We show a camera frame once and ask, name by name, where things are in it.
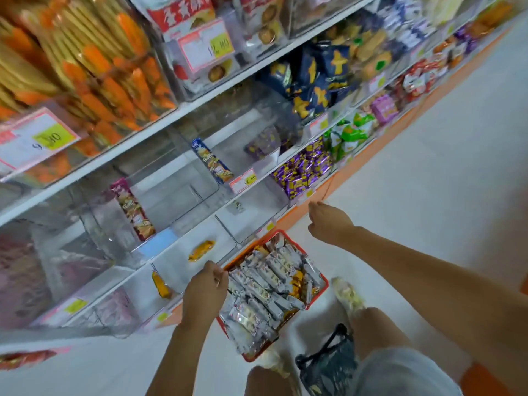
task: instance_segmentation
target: gray shorts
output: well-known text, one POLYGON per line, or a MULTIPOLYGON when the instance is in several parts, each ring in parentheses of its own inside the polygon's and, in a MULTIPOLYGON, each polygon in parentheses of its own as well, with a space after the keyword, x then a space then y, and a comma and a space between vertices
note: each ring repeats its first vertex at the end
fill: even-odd
POLYGON ((461 396, 460 387, 430 358, 408 347, 372 352, 361 361, 348 396, 461 396))

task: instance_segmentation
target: white tile floor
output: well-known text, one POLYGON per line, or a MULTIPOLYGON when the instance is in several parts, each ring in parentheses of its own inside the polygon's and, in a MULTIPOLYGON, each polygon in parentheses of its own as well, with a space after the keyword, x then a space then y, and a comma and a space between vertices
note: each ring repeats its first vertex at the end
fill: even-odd
MULTIPOLYGON (((328 200, 359 225, 517 288, 528 272, 528 24, 516 27, 461 86, 399 135, 328 200)), ((470 358, 439 335, 357 258, 314 241, 302 219, 289 235, 331 278, 350 280, 448 374, 470 358)), ((316 350, 344 316, 331 291, 298 315, 277 347, 316 350)), ((10 396, 142 396, 171 328, 126 340, 102 339, 29 370, 0 373, 10 396)), ((197 396, 242 395, 251 368, 220 328, 209 332, 197 396)))

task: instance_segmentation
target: leg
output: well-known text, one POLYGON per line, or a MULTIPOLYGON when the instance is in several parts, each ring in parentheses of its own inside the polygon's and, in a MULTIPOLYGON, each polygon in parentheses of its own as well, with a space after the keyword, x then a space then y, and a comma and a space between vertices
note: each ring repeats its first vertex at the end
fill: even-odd
POLYGON ((332 288, 345 308, 354 330, 356 353, 361 360, 372 351, 387 347, 413 347, 411 340, 378 308, 363 306, 352 285, 341 278, 332 279, 332 288))
POLYGON ((368 307, 350 316, 356 353, 361 360, 376 349, 413 347, 411 340, 378 308, 368 307))
POLYGON ((245 396, 293 396, 290 381, 277 372, 260 366, 247 376, 245 396))

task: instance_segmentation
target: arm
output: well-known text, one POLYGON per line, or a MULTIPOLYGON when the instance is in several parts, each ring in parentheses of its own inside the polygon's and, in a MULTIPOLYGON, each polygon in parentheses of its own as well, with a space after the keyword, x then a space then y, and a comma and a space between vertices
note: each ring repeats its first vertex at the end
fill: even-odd
POLYGON ((146 396, 192 396, 207 333, 228 291, 227 272, 208 261, 183 295, 183 316, 146 396))
POLYGON ((435 329, 528 394, 528 296, 354 226, 338 208, 310 203, 309 213, 315 238, 365 261, 435 329))

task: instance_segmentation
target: hand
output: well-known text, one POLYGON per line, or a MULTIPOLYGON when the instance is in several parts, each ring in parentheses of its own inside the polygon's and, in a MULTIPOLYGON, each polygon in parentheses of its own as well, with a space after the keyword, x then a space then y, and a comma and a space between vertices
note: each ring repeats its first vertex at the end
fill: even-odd
POLYGON ((209 330, 228 294, 228 273, 212 261, 205 263, 183 293, 181 323, 192 329, 209 330))
POLYGON ((310 202, 308 214, 312 220, 308 231, 312 236, 334 246, 341 247, 350 234, 350 229, 354 228, 344 211, 323 202, 310 202))

